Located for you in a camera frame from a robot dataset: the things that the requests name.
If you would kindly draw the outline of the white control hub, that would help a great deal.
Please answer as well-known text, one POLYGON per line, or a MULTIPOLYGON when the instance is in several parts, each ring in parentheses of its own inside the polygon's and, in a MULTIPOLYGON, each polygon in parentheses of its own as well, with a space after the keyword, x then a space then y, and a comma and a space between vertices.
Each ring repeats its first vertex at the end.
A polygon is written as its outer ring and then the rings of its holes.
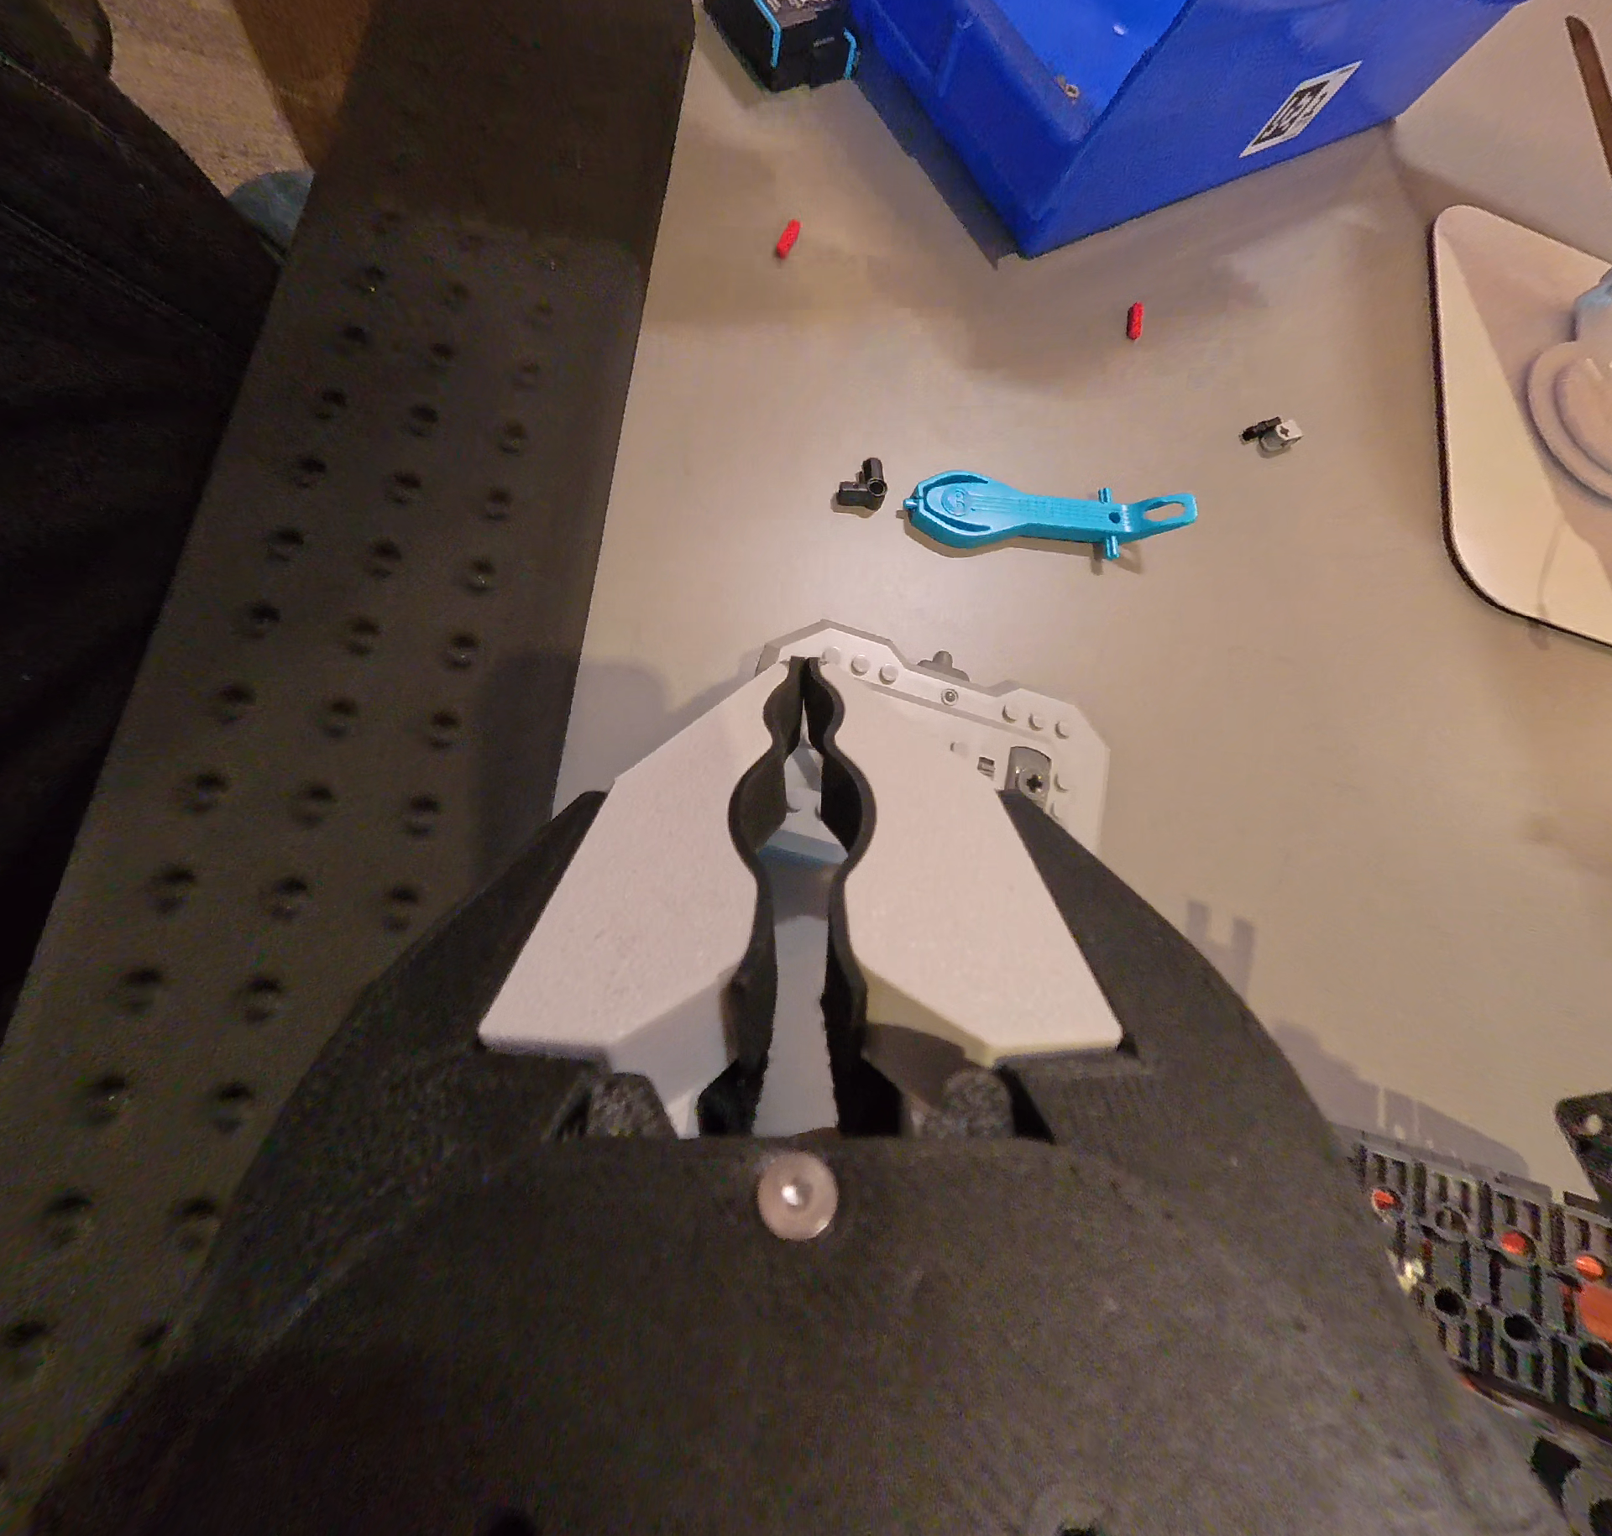
POLYGON ((833 620, 766 642, 755 672, 788 660, 836 667, 885 696, 996 793, 1025 796, 1092 852, 1101 848, 1110 749, 1075 703, 1014 679, 973 681, 946 651, 910 660, 888 638, 833 620))

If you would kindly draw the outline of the tracked toy robot vehicle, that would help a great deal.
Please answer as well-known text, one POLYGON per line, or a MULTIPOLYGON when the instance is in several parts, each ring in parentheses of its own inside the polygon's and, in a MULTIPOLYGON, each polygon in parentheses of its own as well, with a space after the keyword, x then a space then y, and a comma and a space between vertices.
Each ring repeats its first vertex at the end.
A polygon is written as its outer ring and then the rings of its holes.
POLYGON ((1603 1194, 1335 1125, 1387 1258, 1570 1532, 1610 1530, 1610 1224, 1603 1194))

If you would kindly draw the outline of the white document stand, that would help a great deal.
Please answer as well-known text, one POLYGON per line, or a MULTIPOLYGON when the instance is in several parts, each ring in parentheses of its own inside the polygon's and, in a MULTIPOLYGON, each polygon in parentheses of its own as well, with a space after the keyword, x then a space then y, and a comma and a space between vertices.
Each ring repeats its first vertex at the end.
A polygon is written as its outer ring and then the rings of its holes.
POLYGON ((1430 258, 1448 552, 1504 613, 1608 645, 1608 260, 1469 204, 1430 258))

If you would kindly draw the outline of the black battery pack blue-edged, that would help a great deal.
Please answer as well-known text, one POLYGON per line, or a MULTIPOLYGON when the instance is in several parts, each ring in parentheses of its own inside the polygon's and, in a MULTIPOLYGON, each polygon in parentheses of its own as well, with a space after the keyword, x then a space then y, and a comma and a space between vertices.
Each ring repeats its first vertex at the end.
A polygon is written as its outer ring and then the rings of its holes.
POLYGON ((847 0, 701 0, 717 34, 771 93, 856 75, 847 0))

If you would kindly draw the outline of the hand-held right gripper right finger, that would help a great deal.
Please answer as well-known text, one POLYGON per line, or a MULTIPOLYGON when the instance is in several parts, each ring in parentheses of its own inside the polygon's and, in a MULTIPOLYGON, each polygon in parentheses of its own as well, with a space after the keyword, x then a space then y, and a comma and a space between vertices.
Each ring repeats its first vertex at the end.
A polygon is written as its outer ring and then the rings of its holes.
POLYGON ((1011 755, 953 713, 825 660, 802 665, 820 758, 820 820, 838 841, 822 1014, 845 1136, 942 1116, 955 1079, 987 1079, 1014 1127, 1032 1066, 1122 1068, 1122 1021, 1018 820, 1048 820, 996 784, 1011 755))

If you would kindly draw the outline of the black dimpled pad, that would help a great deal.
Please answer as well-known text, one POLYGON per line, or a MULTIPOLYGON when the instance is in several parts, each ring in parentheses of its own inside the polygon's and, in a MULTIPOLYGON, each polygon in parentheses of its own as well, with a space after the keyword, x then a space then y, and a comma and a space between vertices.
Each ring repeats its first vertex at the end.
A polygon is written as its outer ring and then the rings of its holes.
POLYGON ((3 1532, 554 803, 692 0, 376 0, 3 1041, 3 1532))

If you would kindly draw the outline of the blue plastic bin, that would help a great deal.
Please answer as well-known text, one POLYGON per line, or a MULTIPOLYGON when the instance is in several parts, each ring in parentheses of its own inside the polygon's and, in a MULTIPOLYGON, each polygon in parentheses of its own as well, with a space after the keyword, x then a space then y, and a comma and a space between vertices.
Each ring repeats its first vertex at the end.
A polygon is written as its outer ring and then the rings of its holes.
POLYGON ((1525 0, 847 0, 1023 257, 1390 120, 1525 0))

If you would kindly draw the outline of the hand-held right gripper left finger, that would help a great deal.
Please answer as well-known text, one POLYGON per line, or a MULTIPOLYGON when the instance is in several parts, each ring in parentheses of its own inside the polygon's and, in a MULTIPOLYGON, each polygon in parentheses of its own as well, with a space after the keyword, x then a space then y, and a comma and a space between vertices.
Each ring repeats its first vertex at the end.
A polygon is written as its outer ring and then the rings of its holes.
POLYGON ((622 773, 480 1021, 484 1046, 645 1079, 680 1136, 746 1131, 777 1001, 762 847, 788 816, 800 665, 622 773))

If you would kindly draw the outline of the blue brick separator tool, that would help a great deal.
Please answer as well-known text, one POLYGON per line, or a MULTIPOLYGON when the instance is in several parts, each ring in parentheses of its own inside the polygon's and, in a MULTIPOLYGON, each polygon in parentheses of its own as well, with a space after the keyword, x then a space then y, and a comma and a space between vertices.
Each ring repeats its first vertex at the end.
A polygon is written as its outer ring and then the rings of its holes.
POLYGON ((978 552, 1025 539, 1092 546, 1115 561, 1128 544, 1192 525, 1192 494, 1124 503, 1111 490, 1095 498, 1045 496, 968 471, 923 478, 903 501, 906 523, 924 539, 955 552, 978 552))

